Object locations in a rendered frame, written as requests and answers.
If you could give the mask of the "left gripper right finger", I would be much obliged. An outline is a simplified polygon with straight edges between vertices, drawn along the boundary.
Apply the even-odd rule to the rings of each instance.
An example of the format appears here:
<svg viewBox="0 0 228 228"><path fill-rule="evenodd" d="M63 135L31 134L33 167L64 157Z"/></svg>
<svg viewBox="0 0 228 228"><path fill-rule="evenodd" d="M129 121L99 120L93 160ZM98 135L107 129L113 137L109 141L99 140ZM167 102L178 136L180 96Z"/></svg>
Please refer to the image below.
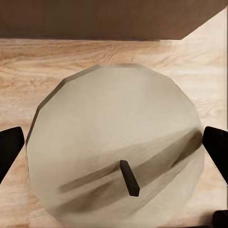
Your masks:
<svg viewBox="0 0 228 228"><path fill-rule="evenodd" d="M206 126L202 144L228 184L228 132Z"/></svg>

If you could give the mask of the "pillar candle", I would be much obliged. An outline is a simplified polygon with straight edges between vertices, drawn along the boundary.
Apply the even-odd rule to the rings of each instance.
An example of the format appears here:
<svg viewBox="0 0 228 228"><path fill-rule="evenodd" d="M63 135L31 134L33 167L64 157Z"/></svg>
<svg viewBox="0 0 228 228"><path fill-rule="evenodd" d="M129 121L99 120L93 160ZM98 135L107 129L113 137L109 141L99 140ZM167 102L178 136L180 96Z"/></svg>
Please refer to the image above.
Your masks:
<svg viewBox="0 0 228 228"><path fill-rule="evenodd" d="M157 228L200 180L203 134L172 78L139 63L99 63L38 105L25 142L29 182L68 228Z"/></svg>

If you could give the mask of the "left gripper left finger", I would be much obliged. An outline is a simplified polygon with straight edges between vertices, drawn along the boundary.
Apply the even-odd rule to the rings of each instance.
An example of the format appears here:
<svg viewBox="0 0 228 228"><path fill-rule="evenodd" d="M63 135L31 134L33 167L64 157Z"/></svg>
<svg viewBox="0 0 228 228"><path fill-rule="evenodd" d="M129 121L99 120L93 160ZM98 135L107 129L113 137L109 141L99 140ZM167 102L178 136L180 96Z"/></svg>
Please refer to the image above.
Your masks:
<svg viewBox="0 0 228 228"><path fill-rule="evenodd" d="M20 126L0 132L0 183L25 144Z"/></svg>

